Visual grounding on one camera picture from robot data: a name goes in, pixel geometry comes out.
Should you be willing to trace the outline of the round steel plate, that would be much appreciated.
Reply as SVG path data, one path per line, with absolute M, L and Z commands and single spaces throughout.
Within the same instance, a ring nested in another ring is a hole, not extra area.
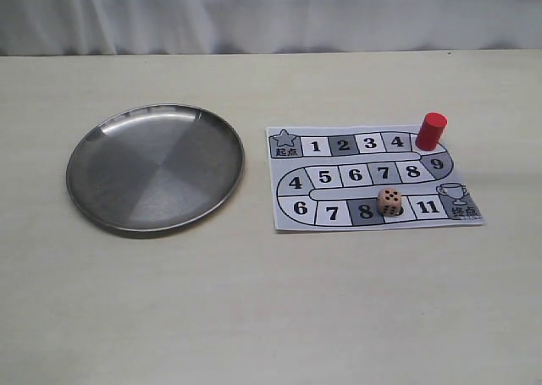
M 151 104 L 93 127 L 67 163 L 75 208 L 117 235 L 167 234 L 217 211 L 239 185 L 245 150 L 236 130 L 204 108 Z

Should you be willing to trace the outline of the white curtain backdrop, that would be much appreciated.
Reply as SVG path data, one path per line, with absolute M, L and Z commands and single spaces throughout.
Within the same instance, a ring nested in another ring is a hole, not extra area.
M 540 45 L 541 0 L 1 0 L 6 56 Z

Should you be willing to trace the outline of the wooden die black pips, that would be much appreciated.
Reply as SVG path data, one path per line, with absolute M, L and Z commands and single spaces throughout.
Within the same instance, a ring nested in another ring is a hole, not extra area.
M 386 217 L 400 215 L 402 209 L 401 192 L 392 187 L 380 190 L 377 197 L 377 208 Z

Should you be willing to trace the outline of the red cylinder game piece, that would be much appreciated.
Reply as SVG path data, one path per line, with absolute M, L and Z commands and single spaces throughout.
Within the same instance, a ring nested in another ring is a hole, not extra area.
M 415 140 L 416 147 L 422 151 L 433 151 L 440 143 L 447 123 L 445 115 L 436 112 L 427 113 Z

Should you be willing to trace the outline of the paper number game board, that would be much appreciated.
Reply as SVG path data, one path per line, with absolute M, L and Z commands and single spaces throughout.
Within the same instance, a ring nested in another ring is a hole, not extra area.
M 478 226 L 484 218 L 443 145 L 421 151 L 416 125 L 267 129 L 274 224 L 282 231 Z M 379 191 L 401 192 L 382 215 Z

